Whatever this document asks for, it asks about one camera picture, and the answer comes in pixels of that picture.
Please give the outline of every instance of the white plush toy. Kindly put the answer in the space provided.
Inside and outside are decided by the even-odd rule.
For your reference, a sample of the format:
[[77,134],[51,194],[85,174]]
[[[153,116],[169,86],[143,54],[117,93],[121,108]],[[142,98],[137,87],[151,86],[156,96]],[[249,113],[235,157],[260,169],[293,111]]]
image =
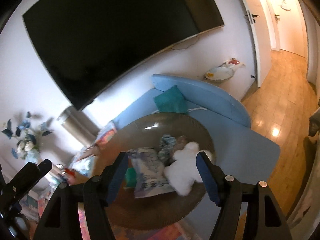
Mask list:
[[[208,150],[202,150],[212,162],[213,156]],[[190,193],[193,183],[202,182],[201,176],[196,166],[196,156],[199,153],[199,144],[189,142],[183,150],[174,153],[176,160],[170,166],[164,168],[164,175],[169,180],[170,185],[181,196]]]

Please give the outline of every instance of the blue cloth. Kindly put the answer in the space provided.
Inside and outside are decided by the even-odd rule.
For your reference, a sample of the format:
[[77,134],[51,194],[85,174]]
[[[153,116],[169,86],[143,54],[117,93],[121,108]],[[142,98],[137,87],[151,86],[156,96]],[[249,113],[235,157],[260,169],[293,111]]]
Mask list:
[[160,151],[158,152],[158,159],[163,162],[165,166],[167,166],[166,164],[170,159],[170,152],[172,151],[176,143],[177,140],[170,134],[164,134],[160,139]]
[[153,98],[159,112],[188,112],[185,99],[177,86],[173,86],[161,95]]

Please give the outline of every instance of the white plate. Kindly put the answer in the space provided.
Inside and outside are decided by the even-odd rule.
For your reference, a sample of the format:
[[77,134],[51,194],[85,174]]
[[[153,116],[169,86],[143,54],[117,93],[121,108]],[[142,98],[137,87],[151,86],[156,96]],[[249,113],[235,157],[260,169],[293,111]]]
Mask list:
[[234,74],[235,72],[231,68],[217,67],[207,72],[205,77],[210,80],[221,81],[233,77]]

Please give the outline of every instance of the television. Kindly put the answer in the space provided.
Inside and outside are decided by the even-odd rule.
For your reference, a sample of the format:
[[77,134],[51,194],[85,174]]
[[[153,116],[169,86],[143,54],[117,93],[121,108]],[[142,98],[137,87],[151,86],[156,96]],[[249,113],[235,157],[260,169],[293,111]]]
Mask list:
[[77,110],[157,52],[224,25],[214,0],[39,0],[23,19]]

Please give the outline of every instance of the plastic bag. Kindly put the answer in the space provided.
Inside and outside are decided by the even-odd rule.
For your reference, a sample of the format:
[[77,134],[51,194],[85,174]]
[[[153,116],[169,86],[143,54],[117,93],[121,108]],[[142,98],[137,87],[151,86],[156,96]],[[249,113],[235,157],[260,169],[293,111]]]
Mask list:
[[175,191],[163,176],[164,164],[152,148],[138,148],[128,151],[132,166],[137,173],[135,198],[151,197]]

